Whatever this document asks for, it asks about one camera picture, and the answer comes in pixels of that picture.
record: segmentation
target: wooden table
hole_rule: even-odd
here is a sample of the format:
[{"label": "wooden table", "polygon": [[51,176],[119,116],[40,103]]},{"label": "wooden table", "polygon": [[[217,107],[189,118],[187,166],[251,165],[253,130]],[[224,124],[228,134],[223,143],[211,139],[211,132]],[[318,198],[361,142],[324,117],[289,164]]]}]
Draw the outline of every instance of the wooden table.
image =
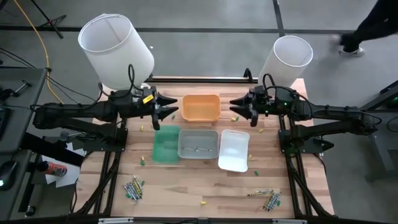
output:
[{"label": "wooden table", "polygon": [[[260,116],[257,127],[251,128],[249,121],[241,117],[231,122],[236,114],[229,110],[229,101],[244,96],[253,84],[153,84],[158,91],[178,99],[187,94],[216,94],[221,98],[221,116],[216,123],[187,123],[180,111],[175,119],[166,118],[160,125],[179,125],[181,129],[213,129],[221,134],[224,129],[245,131],[250,134],[248,171],[235,173],[221,170],[218,160],[181,159],[175,165],[156,164],[152,161],[154,130],[150,117],[128,119],[129,136],[126,150],[122,153],[112,207],[113,217],[211,217],[211,218],[293,218],[292,199],[285,157],[280,153],[277,131],[280,129],[277,116]],[[293,89],[306,96],[302,79],[297,79]],[[312,121],[302,123],[312,125]],[[140,165],[141,156],[146,165]],[[77,204],[75,210],[88,200],[100,179],[104,153],[94,152],[85,160],[77,182]],[[320,161],[311,154],[304,154],[303,165],[308,188],[326,211],[333,213],[325,171]],[[132,175],[144,180],[143,199],[136,205],[126,198],[122,188]],[[281,191],[281,205],[270,212],[261,206],[266,196],[247,197],[255,190],[274,189]],[[300,208],[304,212],[301,190],[297,191]],[[105,190],[102,206],[105,205]]]}]

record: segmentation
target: paper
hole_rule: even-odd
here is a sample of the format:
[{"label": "paper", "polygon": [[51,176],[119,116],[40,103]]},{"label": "paper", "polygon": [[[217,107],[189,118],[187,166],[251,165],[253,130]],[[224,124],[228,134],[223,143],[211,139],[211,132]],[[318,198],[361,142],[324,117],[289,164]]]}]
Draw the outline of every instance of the paper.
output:
[{"label": "paper", "polygon": [[[67,143],[67,149],[69,151],[72,151],[74,153],[77,153],[81,156],[85,155],[85,151],[83,151],[83,149],[78,149],[78,150],[73,150],[73,144]],[[47,161],[47,162],[53,162],[56,164],[61,164],[64,165],[68,168],[67,173],[63,176],[63,177],[57,177],[54,175],[45,175],[45,179],[47,181],[47,184],[51,184],[52,182],[55,181],[55,186],[56,187],[63,187],[66,185],[70,185],[70,184],[74,184],[77,180],[77,178],[79,177],[80,174],[80,167],[78,166],[74,166],[71,164],[67,164],[64,162],[60,162],[58,160],[55,160],[53,158],[47,157],[47,156],[42,156],[43,161]]]}]

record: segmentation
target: can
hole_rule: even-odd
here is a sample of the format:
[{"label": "can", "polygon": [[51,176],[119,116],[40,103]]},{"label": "can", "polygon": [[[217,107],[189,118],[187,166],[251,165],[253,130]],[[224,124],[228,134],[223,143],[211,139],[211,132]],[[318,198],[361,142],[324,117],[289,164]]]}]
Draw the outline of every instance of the can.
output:
[{"label": "can", "polygon": [[68,172],[68,168],[66,166],[47,161],[38,163],[36,169],[45,174],[57,177],[63,177]]}]

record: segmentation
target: green object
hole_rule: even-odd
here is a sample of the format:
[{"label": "green object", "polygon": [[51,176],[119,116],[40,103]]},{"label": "green object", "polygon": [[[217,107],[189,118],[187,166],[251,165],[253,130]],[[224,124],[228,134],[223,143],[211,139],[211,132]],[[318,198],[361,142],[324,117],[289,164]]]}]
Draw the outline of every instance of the green object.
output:
[{"label": "green object", "polygon": [[154,151],[152,159],[162,164],[178,163],[178,137],[179,126],[161,125],[160,130],[155,131]]}]

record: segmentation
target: concrete floor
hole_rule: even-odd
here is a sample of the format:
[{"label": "concrete floor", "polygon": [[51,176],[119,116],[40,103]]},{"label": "concrete floor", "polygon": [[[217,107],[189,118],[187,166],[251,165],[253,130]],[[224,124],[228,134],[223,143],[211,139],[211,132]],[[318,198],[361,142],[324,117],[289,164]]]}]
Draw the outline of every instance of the concrete floor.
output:
[{"label": "concrete floor", "polygon": [[[279,0],[285,29],[355,29],[375,0]],[[82,26],[104,12],[120,13],[136,27],[155,28],[253,28],[275,29],[272,0],[37,0],[50,17],[67,14],[63,26]],[[29,1],[21,2],[35,24],[44,22]],[[0,11],[0,24],[27,25],[10,2]],[[41,32],[49,52],[51,76],[91,97],[96,97],[98,77],[78,46],[77,32]],[[250,33],[141,33],[155,58],[156,75],[206,75],[241,77],[246,67],[259,73],[278,34]],[[397,80],[398,36],[363,43],[362,58],[344,58],[331,52],[327,35],[298,34],[313,47],[314,58],[304,71],[307,93],[316,104],[361,106]],[[34,32],[0,31],[0,46],[25,58],[37,67],[45,66],[42,47]],[[6,65],[17,63],[0,55]],[[86,98],[73,96],[82,103]],[[65,97],[66,103],[72,103]],[[39,103],[55,101],[44,88]],[[29,131],[54,136],[54,131]],[[328,185],[335,213],[339,217],[379,222],[398,222],[398,182],[386,180],[369,184],[364,176],[376,166],[366,137],[350,134],[328,136],[335,147],[325,153]],[[38,190],[35,217],[68,212],[72,187]],[[15,214],[13,218],[22,217]]]}]

